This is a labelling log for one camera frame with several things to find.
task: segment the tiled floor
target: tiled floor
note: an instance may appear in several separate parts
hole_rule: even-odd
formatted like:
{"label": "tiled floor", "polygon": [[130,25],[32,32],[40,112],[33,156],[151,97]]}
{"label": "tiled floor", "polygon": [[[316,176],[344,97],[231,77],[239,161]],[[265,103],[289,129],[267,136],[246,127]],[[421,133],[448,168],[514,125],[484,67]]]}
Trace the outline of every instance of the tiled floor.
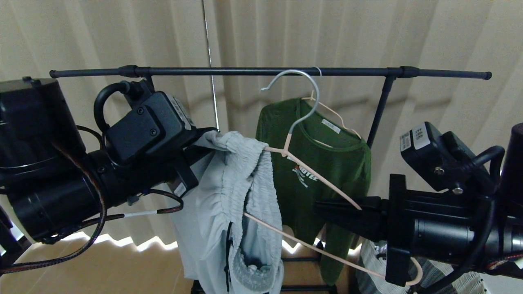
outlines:
{"label": "tiled floor", "polygon": [[[63,256],[85,240],[60,241],[55,245],[33,245],[19,262]],[[314,254],[300,248],[295,254]],[[322,280],[315,263],[285,264],[284,285],[317,285]],[[1,294],[49,293],[190,293],[192,280],[185,279],[178,249],[165,250],[158,243],[139,252],[134,244],[122,247],[112,241],[93,245],[79,257],[47,268],[4,275]],[[338,292],[348,292],[348,270],[344,269]]]}

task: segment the clothes hanger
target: clothes hanger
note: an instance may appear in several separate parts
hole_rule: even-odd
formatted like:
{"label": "clothes hanger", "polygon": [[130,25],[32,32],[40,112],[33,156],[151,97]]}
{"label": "clothes hanger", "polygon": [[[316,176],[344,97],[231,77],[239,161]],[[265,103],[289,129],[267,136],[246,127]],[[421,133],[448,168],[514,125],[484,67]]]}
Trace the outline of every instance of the clothes hanger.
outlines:
{"label": "clothes hanger", "polygon": [[[322,177],[320,174],[318,174],[317,172],[315,172],[313,169],[311,169],[310,167],[308,167],[305,163],[303,163],[301,160],[299,160],[299,159],[296,158],[294,155],[292,155],[292,153],[289,152],[289,144],[290,144],[290,140],[291,140],[291,138],[292,138],[292,131],[294,130],[294,127],[295,127],[297,124],[299,124],[300,122],[302,122],[303,120],[306,120],[308,117],[310,117],[310,116],[311,116],[311,115],[316,111],[316,109],[317,109],[317,107],[318,107],[318,104],[319,104],[319,102],[320,102],[320,91],[319,91],[319,89],[318,89],[318,85],[316,84],[316,81],[314,81],[314,79],[313,79],[311,76],[309,76],[308,74],[306,74],[306,73],[304,73],[304,72],[302,72],[302,71],[298,71],[298,70],[286,70],[286,71],[283,71],[283,72],[279,73],[279,74],[278,74],[278,75],[277,75],[277,76],[276,76],[276,77],[275,77],[275,78],[274,78],[274,79],[269,83],[269,85],[268,85],[267,87],[262,88],[261,90],[262,90],[262,91],[269,90],[269,89],[271,88],[271,86],[274,84],[274,82],[275,82],[277,79],[279,79],[281,76],[283,76],[283,75],[285,75],[285,74],[288,74],[288,73],[296,73],[296,74],[300,74],[300,75],[303,75],[303,76],[305,76],[306,78],[308,78],[309,81],[312,83],[314,89],[316,90],[316,101],[314,102],[314,106],[312,107],[311,111],[310,111],[308,114],[306,114],[304,117],[298,119],[297,121],[295,121],[295,122],[291,125],[291,127],[290,127],[290,129],[289,129],[289,133],[287,134],[287,138],[286,138],[286,140],[285,140],[285,144],[284,144],[284,146],[283,146],[283,149],[272,148],[272,147],[265,147],[265,150],[266,150],[266,151],[270,151],[270,152],[280,153],[281,156],[283,156],[283,157],[285,157],[285,156],[290,157],[291,159],[294,160],[294,162],[296,162],[297,164],[301,165],[301,166],[302,166],[303,168],[305,168],[309,173],[311,173],[311,174],[313,174],[314,176],[316,176],[320,181],[322,181],[323,183],[325,183],[328,187],[330,187],[331,189],[335,190],[337,193],[339,193],[340,195],[342,195],[342,196],[343,196],[345,199],[347,199],[347,200],[348,200],[352,205],[354,205],[354,207],[356,207],[358,210],[361,210],[361,207],[360,207],[357,203],[355,203],[354,200],[352,200],[349,196],[347,196],[345,193],[343,193],[340,189],[338,189],[336,186],[334,186],[331,182],[329,182],[327,179],[325,179],[324,177]],[[385,276],[384,276],[383,274],[373,272],[373,271],[371,271],[371,270],[369,270],[369,269],[366,269],[366,268],[364,268],[364,267],[361,267],[361,266],[359,266],[359,265],[357,265],[357,264],[354,264],[354,263],[352,263],[352,262],[349,262],[349,261],[347,261],[347,260],[345,260],[345,259],[343,259],[343,258],[340,258],[340,257],[338,257],[338,256],[335,256],[335,255],[333,255],[333,254],[330,254],[330,253],[328,253],[328,252],[325,252],[325,251],[323,251],[323,250],[321,250],[321,249],[318,249],[318,248],[316,248],[316,247],[314,247],[314,246],[312,246],[312,245],[310,245],[310,244],[308,244],[308,243],[306,243],[306,242],[303,242],[303,241],[301,241],[301,240],[299,240],[299,239],[297,239],[297,238],[295,238],[295,237],[293,237],[293,236],[291,236],[291,235],[289,235],[289,234],[287,234],[287,233],[285,233],[285,232],[283,232],[283,231],[281,231],[281,230],[276,229],[276,228],[273,227],[272,225],[270,225],[270,224],[268,224],[268,223],[262,221],[261,219],[255,217],[255,216],[250,215],[250,214],[247,213],[247,212],[244,212],[243,215],[246,216],[246,217],[248,217],[248,218],[250,218],[250,219],[252,219],[253,221],[255,221],[255,222],[257,222],[257,223],[259,223],[259,224],[261,224],[261,225],[263,225],[263,226],[265,226],[265,227],[267,227],[267,228],[269,228],[269,229],[271,229],[271,230],[273,230],[273,231],[275,231],[275,232],[277,232],[277,233],[279,233],[279,234],[281,234],[281,235],[283,235],[283,236],[285,236],[285,237],[287,237],[287,238],[289,238],[289,239],[291,239],[291,240],[297,242],[297,243],[302,244],[303,246],[305,246],[305,247],[307,247],[307,248],[310,248],[310,249],[312,249],[312,250],[314,250],[314,251],[316,251],[316,252],[319,252],[319,253],[321,253],[321,254],[323,254],[323,255],[325,255],[325,256],[328,256],[328,257],[330,257],[330,258],[332,258],[332,259],[334,259],[334,260],[336,260],[336,261],[338,261],[338,262],[341,262],[341,263],[346,264],[346,265],[348,265],[348,266],[350,266],[350,267],[353,267],[353,268],[359,269],[359,270],[361,270],[361,271],[363,271],[363,272],[366,272],[366,273],[369,273],[369,274],[371,274],[371,275],[375,275],[375,276],[380,277],[380,278],[383,278],[383,279],[385,278]],[[415,277],[412,281],[408,281],[408,282],[405,284],[406,286],[412,286],[412,285],[415,285],[415,284],[419,283],[419,282],[421,281],[422,277],[423,277],[423,270],[422,270],[422,267],[421,267],[421,265],[419,264],[419,262],[418,262],[415,258],[413,258],[413,257],[411,257],[411,260],[412,260],[412,262],[414,263],[414,265],[416,266],[417,274],[416,274],[416,277]]]}
{"label": "clothes hanger", "polygon": [[[322,76],[322,70],[321,70],[319,67],[316,67],[316,66],[315,66],[315,68],[318,69],[318,71],[320,72],[320,76]],[[312,93],[311,93],[311,96],[310,96],[310,97],[303,97],[302,100],[312,100],[312,101],[315,101],[315,99],[314,99],[314,90],[312,90]],[[345,126],[345,124],[343,123],[343,117],[342,117],[341,115],[339,115],[337,112],[335,112],[334,110],[332,110],[329,106],[327,106],[327,105],[325,105],[325,104],[323,104],[323,103],[321,103],[321,102],[320,102],[320,105],[323,106],[323,107],[325,107],[325,108],[326,108],[327,110],[329,110],[330,112],[334,113],[337,117],[339,117],[339,119],[342,121],[342,127],[343,127],[344,129],[346,129],[347,131],[353,132],[353,133],[354,133],[356,136],[358,136],[358,138],[361,140],[361,136],[360,136],[360,134],[358,134],[357,131],[355,131],[354,129],[347,128],[347,127]]]}

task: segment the curtain fold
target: curtain fold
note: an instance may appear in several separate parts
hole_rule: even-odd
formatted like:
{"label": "curtain fold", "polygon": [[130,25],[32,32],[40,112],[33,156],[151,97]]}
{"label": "curtain fold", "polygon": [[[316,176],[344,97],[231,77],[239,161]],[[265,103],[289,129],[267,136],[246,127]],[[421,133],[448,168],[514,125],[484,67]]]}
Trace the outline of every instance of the curtain fold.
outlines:
{"label": "curtain fold", "polygon": [[[388,197],[390,173],[407,175],[411,189],[429,189],[401,159],[399,136],[421,122],[454,131],[479,153],[506,146],[510,127],[523,120],[523,2],[341,1],[81,1],[0,0],[0,80],[49,70],[141,66],[388,67],[491,71],[489,81],[454,78],[397,80],[374,142],[370,195]],[[267,104],[309,96],[310,85],[284,77],[215,76],[222,131],[253,137]],[[317,77],[322,102],[345,125],[367,136],[382,77]],[[96,128],[93,102],[124,77],[59,79],[78,125]],[[179,98],[198,127],[214,126],[210,77],[154,77],[157,90]],[[105,106],[110,124],[129,111],[121,95]],[[82,133],[92,151],[97,142]],[[149,195],[110,213],[166,207]],[[168,216],[108,222],[114,239],[136,244],[153,236],[175,241]]]}

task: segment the green shirt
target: green shirt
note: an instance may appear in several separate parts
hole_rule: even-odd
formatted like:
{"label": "green shirt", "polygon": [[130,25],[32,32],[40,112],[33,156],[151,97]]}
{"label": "green shirt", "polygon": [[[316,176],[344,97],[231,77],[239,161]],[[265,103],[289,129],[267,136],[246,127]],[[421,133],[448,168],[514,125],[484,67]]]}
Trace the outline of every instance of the green shirt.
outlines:
{"label": "green shirt", "polygon": [[[256,139],[271,147],[283,148],[292,123],[310,110],[311,106],[301,98],[264,107]],[[318,112],[294,128],[289,151],[349,197],[367,195],[370,184],[369,147],[363,139],[337,127]],[[312,244],[325,224],[321,217],[313,213],[314,202],[341,196],[288,157],[273,153],[272,165],[283,224],[292,228],[296,238]],[[327,223],[326,228],[325,250],[346,259],[354,234],[331,223]],[[336,282],[343,269],[342,263],[327,256],[322,256],[320,266],[322,278],[328,285]]]}

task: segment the screw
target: screw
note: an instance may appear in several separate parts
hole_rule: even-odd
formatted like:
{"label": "screw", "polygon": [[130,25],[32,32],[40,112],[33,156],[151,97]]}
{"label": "screw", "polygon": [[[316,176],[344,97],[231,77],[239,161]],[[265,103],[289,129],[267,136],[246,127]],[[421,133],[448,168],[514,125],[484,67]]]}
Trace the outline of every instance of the screw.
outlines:
{"label": "screw", "polygon": [[438,166],[438,167],[434,168],[434,173],[437,174],[438,176],[442,176],[445,174],[445,170],[443,168],[441,168],[441,166]]}
{"label": "screw", "polygon": [[461,189],[460,187],[454,188],[452,189],[452,193],[454,193],[455,195],[461,195],[463,194],[463,189]]}

